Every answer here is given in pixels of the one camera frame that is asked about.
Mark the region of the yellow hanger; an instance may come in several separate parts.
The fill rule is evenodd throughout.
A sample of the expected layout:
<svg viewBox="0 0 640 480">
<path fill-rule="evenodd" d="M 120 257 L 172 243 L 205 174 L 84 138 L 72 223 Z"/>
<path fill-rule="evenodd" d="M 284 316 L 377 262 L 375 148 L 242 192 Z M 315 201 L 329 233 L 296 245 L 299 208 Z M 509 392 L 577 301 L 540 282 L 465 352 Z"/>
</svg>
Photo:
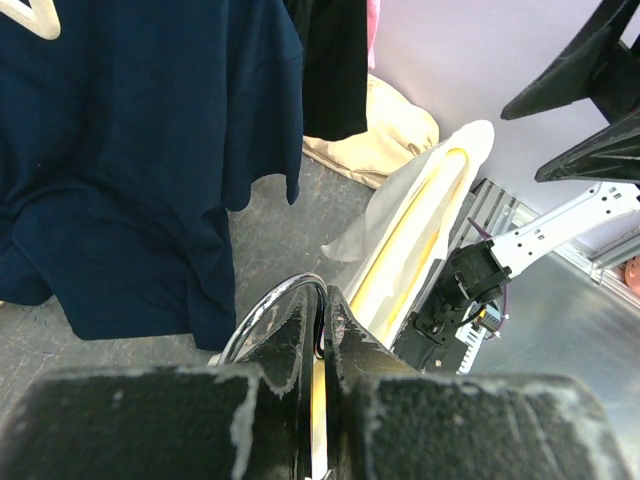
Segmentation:
<svg viewBox="0 0 640 480">
<path fill-rule="evenodd" d="M 382 345 L 395 321 L 386 321 L 374 332 L 361 322 L 372 314 L 375 301 L 385 297 L 385 279 L 407 263 L 412 251 L 428 264 L 444 247 L 444 218 L 452 213 L 450 203 L 460 194 L 472 164 L 470 153 L 461 147 L 441 147 L 429 155 L 424 182 L 387 235 L 349 305 L 339 291 L 329 292 L 319 276 L 295 275 L 257 302 L 220 355 L 220 364 L 232 363 L 273 304 L 299 287 L 315 288 L 318 310 L 298 324 L 327 342 L 322 364 L 331 375 L 327 384 L 333 397 L 325 410 L 331 415 L 329 442 L 337 447 L 340 479 L 448 479 L 458 469 L 454 442 L 461 432 L 446 430 L 452 419 L 443 401 L 428 405 L 441 386 Z"/>
</svg>

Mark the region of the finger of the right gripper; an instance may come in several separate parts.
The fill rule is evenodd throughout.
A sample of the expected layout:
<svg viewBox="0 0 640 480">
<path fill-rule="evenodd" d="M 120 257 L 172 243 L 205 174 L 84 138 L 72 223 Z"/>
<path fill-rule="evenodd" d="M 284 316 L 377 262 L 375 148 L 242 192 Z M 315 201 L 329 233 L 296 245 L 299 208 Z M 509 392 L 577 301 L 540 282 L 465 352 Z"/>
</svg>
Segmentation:
<svg viewBox="0 0 640 480">
<path fill-rule="evenodd" d="M 591 100 L 611 124 L 639 112 L 639 43 L 621 36 L 638 0 L 602 1 L 552 63 L 502 110 L 515 120 Z"/>
<path fill-rule="evenodd" d="M 639 110 L 541 166 L 538 183 L 560 180 L 639 182 Z"/>
</svg>

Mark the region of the white t shirt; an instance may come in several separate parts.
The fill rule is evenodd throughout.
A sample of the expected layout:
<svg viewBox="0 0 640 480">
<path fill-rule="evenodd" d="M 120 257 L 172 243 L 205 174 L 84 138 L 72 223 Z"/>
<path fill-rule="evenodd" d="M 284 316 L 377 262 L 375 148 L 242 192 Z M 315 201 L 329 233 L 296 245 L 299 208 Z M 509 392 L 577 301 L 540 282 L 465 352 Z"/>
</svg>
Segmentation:
<svg viewBox="0 0 640 480">
<path fill-rule="evenodd" d="M 427 281 L 446 259 L 449 236 L 495 129 L 470 122 L 392 173 L 365 212 L 323 254 L 346 265 L 335 281 L 355 319 L 390 346 Z"/>
</svg>

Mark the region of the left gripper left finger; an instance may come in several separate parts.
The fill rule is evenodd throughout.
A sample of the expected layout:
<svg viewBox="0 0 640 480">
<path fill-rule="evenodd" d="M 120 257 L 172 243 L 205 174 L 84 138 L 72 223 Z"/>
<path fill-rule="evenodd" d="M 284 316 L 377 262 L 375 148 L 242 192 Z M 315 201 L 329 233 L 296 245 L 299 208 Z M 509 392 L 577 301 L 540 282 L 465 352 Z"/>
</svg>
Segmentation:
<svg viewBox="0 0 640 480">
<path fill-rule="evenodd" d="M 59 370 L 1 435 L 5 479 L 302 479 L 311 473 L 308 290 L 221 366 Z"/>
</svg>

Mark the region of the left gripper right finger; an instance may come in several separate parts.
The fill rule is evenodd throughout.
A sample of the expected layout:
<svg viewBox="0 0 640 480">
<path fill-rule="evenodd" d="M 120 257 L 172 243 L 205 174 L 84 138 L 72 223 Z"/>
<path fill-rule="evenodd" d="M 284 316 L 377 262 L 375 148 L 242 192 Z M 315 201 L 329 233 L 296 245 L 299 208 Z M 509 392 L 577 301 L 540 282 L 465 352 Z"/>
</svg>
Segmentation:
<svg viewBox="0 0 640 480">
<path fill-rule="evenodd" d="M 422 373 L 328 290 L 327 460 L 336 479 L 627 479 L 599 400 L 555 375 Z"/>
</svg>

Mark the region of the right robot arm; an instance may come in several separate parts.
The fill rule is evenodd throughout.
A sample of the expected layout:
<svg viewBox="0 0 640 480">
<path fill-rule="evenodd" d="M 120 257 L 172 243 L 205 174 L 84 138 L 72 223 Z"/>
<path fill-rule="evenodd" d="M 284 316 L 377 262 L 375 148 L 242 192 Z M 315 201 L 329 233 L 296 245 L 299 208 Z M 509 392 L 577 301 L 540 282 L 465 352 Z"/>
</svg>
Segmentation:
<svg viewBox="0 0 640 480">
<path fill-rule="evenodd" d="M 538 182 L 593 181 L 575 199 L 512 231 L 455 249 L 428 297 L 409 314 L 393 353 L 419 371 L 465 374 L 505 320 L 492 303 L 563 243 L 639 209 L 639 46 L 621 35 L 636 1 L 603 1 L 553 62 L 502 110 L 514 120 L 591 100 L 606 128 L 538 169 Z"/>
</svg>

